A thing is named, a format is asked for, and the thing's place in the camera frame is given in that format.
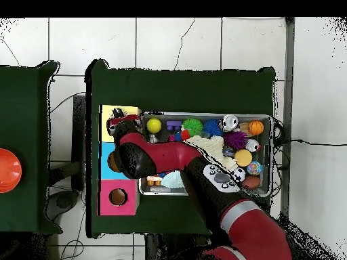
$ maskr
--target orange basketball ball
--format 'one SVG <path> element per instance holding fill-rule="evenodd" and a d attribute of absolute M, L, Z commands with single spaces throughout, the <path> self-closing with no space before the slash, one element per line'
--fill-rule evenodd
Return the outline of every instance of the orange basketball ball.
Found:
<path fill-rule="evenodd" d="M 263 132 L 264 125 L 261 121 L 251 121 L 248 124 L 248 132 L 250 132 L 252 135 L 259 135 Z"/>

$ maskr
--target yellow ball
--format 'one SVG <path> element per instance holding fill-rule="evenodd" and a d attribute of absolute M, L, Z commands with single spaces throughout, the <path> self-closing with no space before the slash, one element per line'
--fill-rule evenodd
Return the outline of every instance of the yellow ball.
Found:
<path fill-rule="evenodd" d="M 252 154 L 249 150 L 238 150 L 234 159 L 239 167 L 246 167 L 252 161 Z"/>
<path fill-rule="evenodd" d="M 150 133 L 158 133 L 161 130 L 161 122 L 157 118 L 151 118 L 147 122 L 147 129 Z"/>

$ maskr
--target orange bowl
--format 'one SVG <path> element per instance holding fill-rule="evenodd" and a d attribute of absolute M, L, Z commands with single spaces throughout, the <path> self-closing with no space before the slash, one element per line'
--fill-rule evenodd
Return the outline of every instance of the orange bowl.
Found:
<path fill-rule="evenodd" d="M 22 166 L 17 156 L 0 148 L 0 193 L 13 190 L 22 176 Z"/>

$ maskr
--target colorful block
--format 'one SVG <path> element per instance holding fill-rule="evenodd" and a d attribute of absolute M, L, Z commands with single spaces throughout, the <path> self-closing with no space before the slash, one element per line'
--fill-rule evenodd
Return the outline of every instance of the colorful block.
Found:
<path fill-rule="evenodd" d="M 128 179 L 123 173 L 115 173 L 107 163 L 108 155 L 115 150 L 114 143 L 101 143 L 101 179 Z"/>
<path fill-rule="evenodd" d="M 129 107 L 129 106 L 109 106 L 102 105 L 102 116 L 101 116 L 101 141 L 102 142 L 113 142 L 113 137 L 111 137 L 106 128 L 107 119 L 113 112 L 114 108 L 121 108 L 122 111 L 127 112 L 128 114 L 139 114 L 140 111 L 137 107 Z"/>
<path fill-rule="evenodd" d="M 126 193 L 126 201 L 122 205 L 114 205 L 110 201 L 113 190 L 122 189 Z M 140 203 L 137 180 L 105 180 L 101 181 L 100 215 L 135 215 Z"/>

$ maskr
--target pink block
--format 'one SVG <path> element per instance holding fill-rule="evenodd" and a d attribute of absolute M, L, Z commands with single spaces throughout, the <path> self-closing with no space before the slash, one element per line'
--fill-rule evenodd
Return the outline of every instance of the pink block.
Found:
<path fill-rule="evenodd" d="M 127 194 L 127 201 L 121 205 L 114 205 L 110 201 L 110 193 L 117 189 L 123 189 Z M 140 201 L 138 183 L 128 179 L 103 179 L 100 191 L 100 215 L 135 215 Z"/>

